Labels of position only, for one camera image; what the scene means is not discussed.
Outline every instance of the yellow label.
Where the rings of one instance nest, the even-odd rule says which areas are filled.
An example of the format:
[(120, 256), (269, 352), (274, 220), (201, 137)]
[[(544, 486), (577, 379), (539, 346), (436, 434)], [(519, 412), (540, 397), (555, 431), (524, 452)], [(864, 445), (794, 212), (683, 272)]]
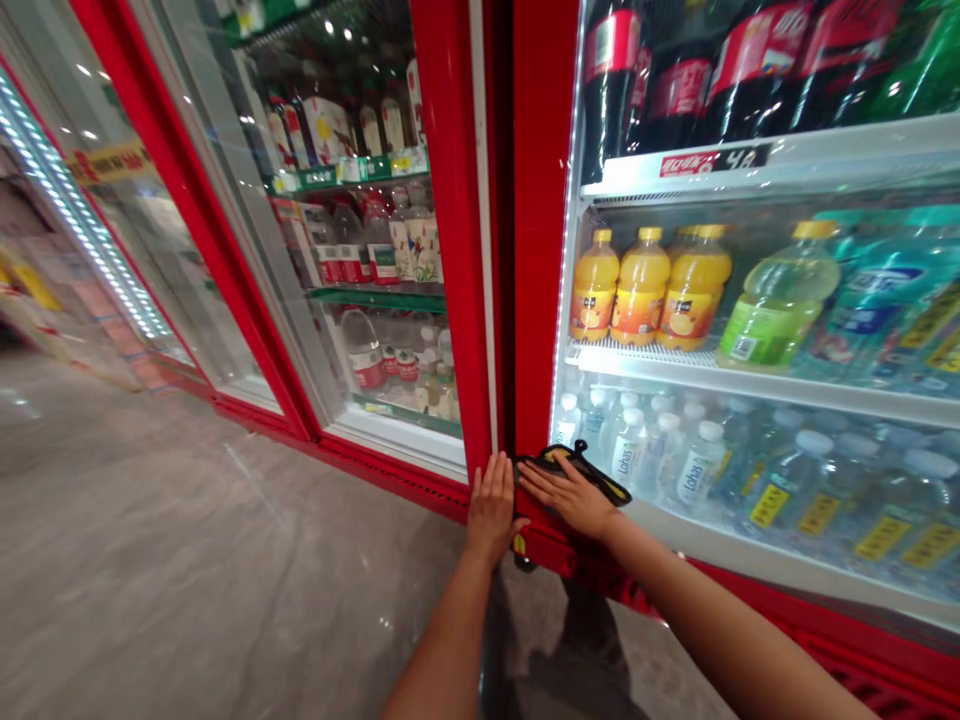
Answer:
[(770, 485), (763, 491), (763, 497), (750, 513), (750, 519), (760, 527), (770, 527), (770, 523), (783, 509), (784, 503), (790, 499), (790, 493), (781, 490), (776, 485)]
[(880, 522), (870, 531), (855, 550), (856, 554), (864, 560), (878, 562), (883, 556), (890, 552), (891, 548), (900, 542), (913, 528), (910, 523), (903, 520), (897, 520), (889, 515), (880, 518)]
[(960, 530), (944, 523), (934, 523), (920, 541), (901, 557), (908, 565), (929, 570), (960, 544)]
[(800, 520), (800, 532), (819, 537), (840, 509), (840, 500), (820, 493)]

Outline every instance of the tiled floor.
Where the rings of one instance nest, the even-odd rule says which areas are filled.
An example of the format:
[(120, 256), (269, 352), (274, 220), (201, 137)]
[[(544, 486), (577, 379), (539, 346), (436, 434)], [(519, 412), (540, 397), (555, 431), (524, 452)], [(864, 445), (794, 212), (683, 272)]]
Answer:
[[(462, 541), (191, 397), (0, 354), (6, 719), (376, 717)], [(667, 628), (510, 558), (487, 635), (486, 717), (732, 717)]]

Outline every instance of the soda bottle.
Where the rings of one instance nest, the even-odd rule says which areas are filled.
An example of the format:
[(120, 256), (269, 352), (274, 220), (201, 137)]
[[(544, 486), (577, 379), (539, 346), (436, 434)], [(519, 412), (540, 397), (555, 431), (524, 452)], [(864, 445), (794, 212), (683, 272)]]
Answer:
[(369, 318), (360, 310), (347, 310), (340, 321), (353, 376), (361, 390), (372, 390), (387, 382), (380, 341)]
[(593, 245), (577, 261), (570, 313), (570, 335), (575, 340), (593, 342), (607, 336), (620, 274), (620, 261), (610, 247), (612, 239), (612, 230), (597, 228)]
[(623, 155), (628, 113), (643, 110), (638, 54), (647, 49), (640, 0), (597, 0), (587, 21), (583, 54), (582, 184), (603, 180), (603, 165)]
[(872, 99), (889, 66), (881, 62), (903, 0), (832, 0), (820, 11), (784, 91), (780, 132), (846, 124)]
[(813, 2), (747, 0), (713, 71), (699, 143), (734, 142), (775, 132), (783, 89), (800, 54)]
[(699, 225), (696, 242), (677, 256), (670, 272), (657, 342), (668, 350), (693, 352), (707, 332), (732, 265), (720, 246), (723, 225)]
[(706, 0), (687, 0), (676, 39), (654, 53), (646, 123), (635, 133), (636, 138), (627, 136), (628, 155), (693, 144), (717, 57), (717, 44), (707, 27), (706, 4)]
[(824, 242), (835, 229), (831, 222), (801, 222), (788, 247), (750, 271), (717, 348), (720, 367), (786, 370), (840, 282)]
[(670, 260), (660, 247), (660, 228), (640, 228), (640, 244), (620, 262), (620, 282), (610, 337), (621, 345), (647, 345), (660, 326)]
[(903, 231), (878, 240), (850, 269), (826, 327), (799, 358), (813, 380), (874, 384), (874, 364), (960, 269), (960, 206), (910, 211)]

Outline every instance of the refrigerator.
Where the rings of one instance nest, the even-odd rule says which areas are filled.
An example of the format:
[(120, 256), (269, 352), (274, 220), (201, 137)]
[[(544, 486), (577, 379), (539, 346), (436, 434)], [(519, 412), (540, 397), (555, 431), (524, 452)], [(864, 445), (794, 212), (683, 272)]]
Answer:
[(182, 181), (204, 208), (297, 447), (465, 518), (498, 412), (471, 8), (73, 7), (178, 207)]
[[(585, 440), (881, 716), (953, 717), (957, 11), (854, 5), (513, 6), (516, 451)], [(517, 512), (527, 561), (656, 613)]]

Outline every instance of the red refrigerator frame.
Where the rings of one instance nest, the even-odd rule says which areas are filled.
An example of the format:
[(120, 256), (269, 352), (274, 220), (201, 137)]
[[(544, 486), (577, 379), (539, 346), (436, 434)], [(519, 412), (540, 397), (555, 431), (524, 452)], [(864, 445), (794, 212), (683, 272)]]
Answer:
[[(579, 0), (550, 11), (513, 5), (514, 341), (516, 452), (549, 442), (561, 291)], [(585, 583), (640, 612), (656, 614), (642, 591), (602, 549), (577, 537), (525, 492), (517, 512), (533, 520), (523, 547), (533, 562)], [(759, 581), (694, 562), (783, 629), (881, 717), (956, 717), (960, 661)]]

